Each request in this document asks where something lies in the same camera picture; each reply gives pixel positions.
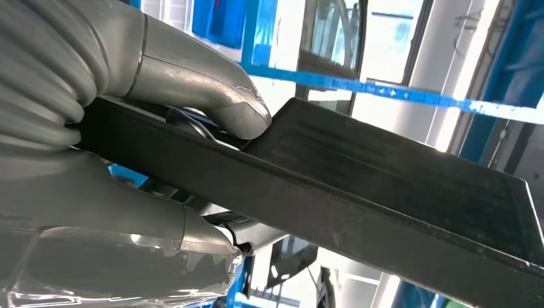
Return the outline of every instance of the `black cable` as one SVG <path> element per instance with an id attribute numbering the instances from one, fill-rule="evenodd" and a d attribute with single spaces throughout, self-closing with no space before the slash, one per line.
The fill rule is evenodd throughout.
<path id="1" fill-rule="evenodd" d="M 509 7 L 505 6 L 505 7 L 501 8 L 501 10 L 504 10 L 504 9 L 509 9 Z M 480 10 L 477 10 L 475 12 L 471 12 L 471 13 L 469 13 L 467 15 L 457 16 L 454 19 L 454 26 L 456 26 L 458 28 L 461 28 L 461 30 L 475 31 L 477 29 L 478 22 L 480 21 L 480 18 L 482 16 L 482 12 L 483 12 L 483 9 L 480 9 Z M 463 24 L 463 21 L 475 22 L 475 24 L 467 24 L 467 23 Z M 509 19 L 493 20 L 491 22 L 491 25 L 490 25 L 488 31 L 492 31 L 492 32 L 504 31 L 504 29 L 508 25 L 508 21 L 509 21 Z M 454 50 L 455 50 L 456 54 L 458 54 L 459 56 L 461 56 L 463 58 L 466 58 L 466 55 L 463 54 L 459 50 L 459 37 L 460 36 L 461 36 L 461 33 L 456 35 L 455 38 L 454 38 Z M 490 57 L 493 58 L 493 53 L 489 50 L 489 46 L 486 48 L 486 52 Z"/>

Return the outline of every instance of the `gray hose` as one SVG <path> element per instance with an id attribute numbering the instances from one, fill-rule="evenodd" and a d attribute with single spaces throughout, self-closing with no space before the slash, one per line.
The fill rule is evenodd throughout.
<path id="1" fill-rule="evenodd" d="M 239 66 L 169 26 L 152 24 L 118 0 L 0 1 L 0 146 L 77 144 L 79 132 L 64 124 L 81 121 L 83 107 L 102 94 L 191 106 L 182 94 L 197 93 L 195 107 L 235 135 L 250 139 L 268 127 L 268 110 Z M 159 45 L 146 50 L 149 31 Z M 206 58 L 195 59 L 198 54 Z M 173 78 L 173 69 L 194 74 Z M 228 72 L 239 81 L 226 80 Z M 145 77 L 162 78 L 169 88 L 145 84 Z M 143 84 L 136 85 L 138 79 Z M 212 88 L 201 86 L 210 81 Z M 181 94 L 172 96 L 176 88 Z"/>

